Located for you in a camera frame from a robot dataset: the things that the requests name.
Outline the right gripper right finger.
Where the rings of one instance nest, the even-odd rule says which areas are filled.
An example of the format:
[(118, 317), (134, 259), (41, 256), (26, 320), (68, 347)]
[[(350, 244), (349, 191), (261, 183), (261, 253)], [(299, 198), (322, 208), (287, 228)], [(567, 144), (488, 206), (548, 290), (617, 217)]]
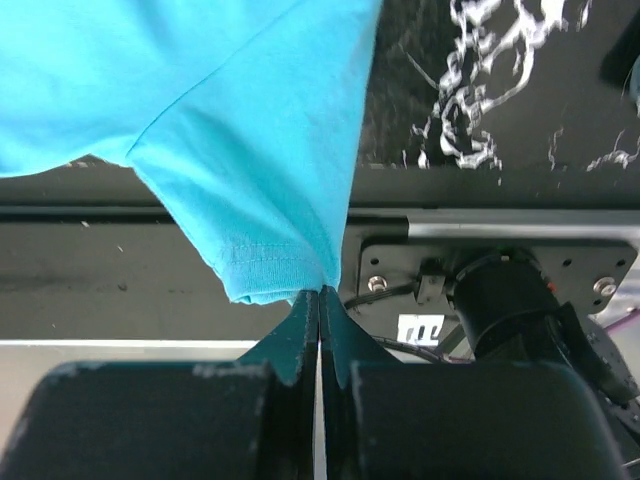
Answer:
[(542, 362), (404, 363), (319, 296), (331, 479), (625, 479), (591, 389)]

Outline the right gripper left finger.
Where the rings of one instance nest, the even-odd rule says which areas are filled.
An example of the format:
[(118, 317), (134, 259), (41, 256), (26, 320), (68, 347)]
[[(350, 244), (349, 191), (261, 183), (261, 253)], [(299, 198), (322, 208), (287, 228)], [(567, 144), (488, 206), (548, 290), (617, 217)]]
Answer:
[(5, 479), (309, 479), (315, 292), (240, 358), (68, 362), (34, 389)]

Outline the turquoise t-shirt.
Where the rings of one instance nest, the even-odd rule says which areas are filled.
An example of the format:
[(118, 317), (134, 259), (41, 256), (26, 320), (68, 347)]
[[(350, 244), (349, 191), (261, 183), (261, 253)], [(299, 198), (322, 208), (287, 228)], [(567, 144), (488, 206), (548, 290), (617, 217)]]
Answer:
[(5, 1), (1, 174), (352, 187), (377, 1)]

